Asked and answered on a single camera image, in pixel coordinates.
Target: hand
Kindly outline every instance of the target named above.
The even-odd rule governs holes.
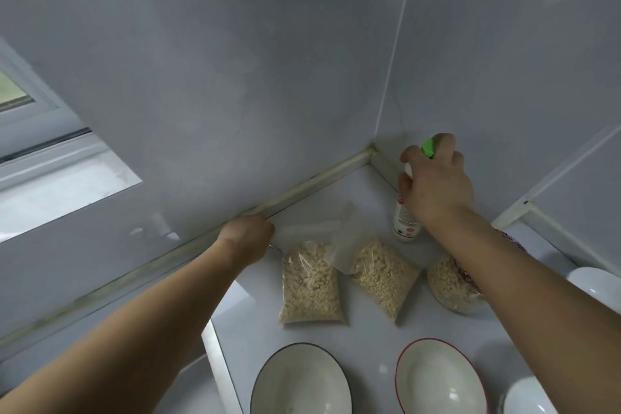
[[[474,197],[472,182],[464,172],[464,156],[455,151],[454,135],[435,135],[433,146],[433,159],[418,146],[409,146],[400,157],[412,167],[411,179],[405,172],[399,175],[401,197],[424,227],[469,208]]]
[[[232,245],[235,260],[249,266],[260,261],[273,234],[274,224],[264,217],[237,216],[224,225],[217,240]]]

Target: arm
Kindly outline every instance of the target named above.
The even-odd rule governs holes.
[[[229,222],[194,261],[120,308],[0,400],[7,413],[151,412],[237,275],[274,233],[259,216]]]
[[[621,316],[504,239],[471,209],[470,179],[453,135],[428,159],[410,146],[399,176],[408,209],[474,278],[561,413],[617,413]]]

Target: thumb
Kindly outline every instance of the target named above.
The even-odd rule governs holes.
[[[401,196],[407,197],[412,190],[412,179],[405,172],[401,172],[397,180],[399,181],[399,192]]]

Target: person's left arm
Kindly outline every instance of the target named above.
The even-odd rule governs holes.
[[[194,261],[153,285],[0,400],[6,413],[148,413],[182,368],[237,275],[274,233],[260,216],[229,222]]]

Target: person's left hand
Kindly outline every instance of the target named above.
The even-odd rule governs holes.
[[[224,225],[218,241],[234,247],[235,258],[245,266],[260,261],[274,234],[274,224],[264,217],[237,216]]]

